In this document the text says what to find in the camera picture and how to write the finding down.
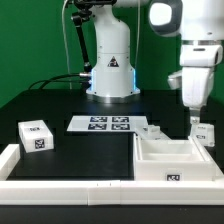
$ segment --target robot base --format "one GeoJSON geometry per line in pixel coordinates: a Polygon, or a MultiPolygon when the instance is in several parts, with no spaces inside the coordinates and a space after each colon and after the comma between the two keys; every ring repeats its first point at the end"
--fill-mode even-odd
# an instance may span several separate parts
{"type": "Polygon", "coordinates": [[[93,100],[93,101],[97,101],[100,103],[108,103],[108,104],[128,103],[128,102],[133,102],[133,101],[140,99],[140,91],[138,91],[137,93],[133,93],[132,95],[125,96],[125,97],[102,97],[102,96],[98,96],[98,95],[88,93],[88,92],[86,95],[87,95],[88,100],[93,100]]]}

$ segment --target sticker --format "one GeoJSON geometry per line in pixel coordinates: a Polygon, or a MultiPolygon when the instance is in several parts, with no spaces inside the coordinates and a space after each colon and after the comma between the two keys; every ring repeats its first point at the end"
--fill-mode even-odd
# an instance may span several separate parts
{"type": "Polygon", "coordinates": [[[114,131],[129,131],[129,124],[112,124],[112,130],[114,131]]]}
{"type": "Polygon", "coordinates": [[[167,174],[166,181],[180,181],[181,175],[180,174],[167,174]]]}
{"type": "Polygon", "coordinates": [[[206,137],[205,137],[204,135],[196,135],[196,137],[197,137],[198,139],[206,139],[206,137]]]}
{"type": "Polygon", "coordinates": [[[40,128],[36,127],[36,128],[30,128],[30,131],[40,131],[40,128]]]}
{"type": "Polygon", "coordinates": [[[119,67],[118,63],[117,63],[117,60],[115,57],[113,57],[111,60],[110,60],[110,63],[108,64],[108,67],[119,67]]]}
{"type": "Polygon", "coordinates": [[[129,117],[112,117],[112,122],[118,122],[118,123],[129,122],[129,117]]]}
{"type": "Polygon", "coordinates": [[[35,149],[45,148],[44,139],[35,140],[35,149]]]}
{"type": "Polygon", "coordinates": [[[91,117],[90,122],[107,122],[107,117],[91,117]]]}
{"type": "Polygon", "coordinates": [[[107,125],[106,124],[89,124],[88,130],[106,130],[107,125]]]}

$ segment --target small white block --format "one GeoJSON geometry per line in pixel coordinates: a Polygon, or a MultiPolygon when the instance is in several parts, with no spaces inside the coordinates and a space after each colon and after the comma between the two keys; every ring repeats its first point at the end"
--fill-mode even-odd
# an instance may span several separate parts
{"type": "Polygon", "coordinates": [[[159,139],[160,138],[160,127],[149,125],[148,126],[148,135],[151,136],[153,139],[159,139]]]}
{"type": "Polygon", "coordinates": [[[191,126],[192,137],[196,136],[198,141],[203,146],[214,147],[215,146],[215,131],[214,125],[211,124],[197,124],[191,126]]]}
{"type": "Polygon", "coordinates": [[[54,148],[53,135],[43,120],[20,122],[19,135],[27,153],[54,148]]]}
{"type": "Polygon", "coordinates": [[[0,155],[0,180],[6,180],[8,178],[19,159],[19,145],[8,145],[0,155]]]}

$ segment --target printed label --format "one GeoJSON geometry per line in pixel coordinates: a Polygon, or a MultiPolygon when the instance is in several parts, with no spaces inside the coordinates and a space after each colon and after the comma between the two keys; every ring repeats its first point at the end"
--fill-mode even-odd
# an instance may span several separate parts
{"type": "Polygon", "coordinates": [[[112,117],[112,122],[126,123],[129,122],[129,117],[112,117]]]}
{"type": "Polygon", "coordinates": [[[91,117],[90,122],[107,122],[107,117],[91,117]]]}
{"type": "Polygon", "coordinates": [[[166,180],[167,181],[180,181],[181,175],[180,174],[167,174],[166,180]]]}
{"type": "Polygon", "coordinates": [[[40,131],[40,128],[38,128],[38,127],[30,128],[30,131],[40,131]]]}
{"type": "Polygon", "coordinates": [[[114,131],[129,131],[129,124],[112,124],[112,130],[114,131]]]}
{"type": "Polygon", "coordinates": [[[35,140],[35,149],[45,148],[44,139],[35,140]]]}
{"type": "Polygon", "coordinates": [[[106,124],[89,124],[88,130],[106,130],[107,125],[106,124]]]}
{"type": "Polygon", "coordinates": [[[204,135],[196,135],[196,137],[197,137],[198,139],[206,139],[206,137],[205,137],[204,135]]]}

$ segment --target white cube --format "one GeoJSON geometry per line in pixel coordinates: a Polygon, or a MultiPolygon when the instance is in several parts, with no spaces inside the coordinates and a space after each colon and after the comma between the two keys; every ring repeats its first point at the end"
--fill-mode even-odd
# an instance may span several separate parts
{"type": "Polygon", "coordinates": [[[26,152],[54,148],[53,135],[43,120],[20,122],[19,135],[26,152]]]}

